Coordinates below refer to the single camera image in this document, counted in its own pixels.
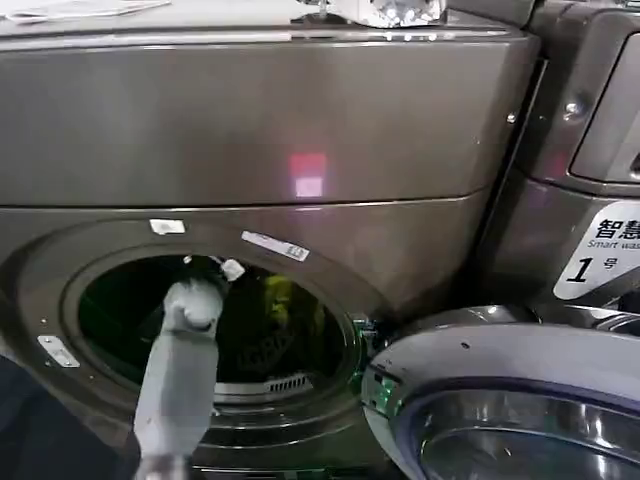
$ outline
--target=open washer door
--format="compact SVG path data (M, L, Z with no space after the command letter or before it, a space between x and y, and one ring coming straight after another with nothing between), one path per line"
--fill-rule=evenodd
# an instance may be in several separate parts
M367 421L411 479L640 478L639 318L487 306L417 322L367 368Z

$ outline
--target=label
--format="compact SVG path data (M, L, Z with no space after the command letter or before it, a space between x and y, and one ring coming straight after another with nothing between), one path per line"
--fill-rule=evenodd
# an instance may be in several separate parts
M591 221L553 293L579 298L640 267L640 202L607 205Z
M151 225L151 230L158 235L185 233L187 231L182 220L152 218L149 220L149 225Z
M222 270L222 273L229 282L235 282L244 275L244 272L246 271L240 262L233 258L225 260L225 262L220 265L220 270Z
M309 256L309 250L306 248L294 245L293 243L281 242L280 240L260 233L242 232L242 239L298 262L304 262Z

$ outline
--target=gray washing machine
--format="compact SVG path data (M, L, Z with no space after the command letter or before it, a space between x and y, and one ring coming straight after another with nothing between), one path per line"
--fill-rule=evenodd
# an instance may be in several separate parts
M640 286L640 17L547 2L530 29L541 75L477 255L482 296L606 305Z
M402 30L220 3L0 23L0 329L121 446L166 289L234 260L196 464L383 463L361 367L381 328L444 307L537 39L456 11Z

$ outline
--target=washing machine drum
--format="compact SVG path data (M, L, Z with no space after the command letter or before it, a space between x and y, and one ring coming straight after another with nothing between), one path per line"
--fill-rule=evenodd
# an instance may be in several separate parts
M275 384L278 393L295 393L327 382L341 363L344 344L331 312L294 281L259 267L246 266L239 279L228 282L223 262L166 255L107 271L80 297L82 336L114 372L141 384L162 325L164 295L175 282L202 277L226 293L216 335L217 378L225 391L255 394L260 385L267 394Z

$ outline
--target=smart washer label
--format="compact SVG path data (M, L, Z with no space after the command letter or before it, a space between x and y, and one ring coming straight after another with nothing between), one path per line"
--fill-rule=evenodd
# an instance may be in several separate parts
M553 293L562 300L579 298L637 267L640 202L615 202L594 217Z

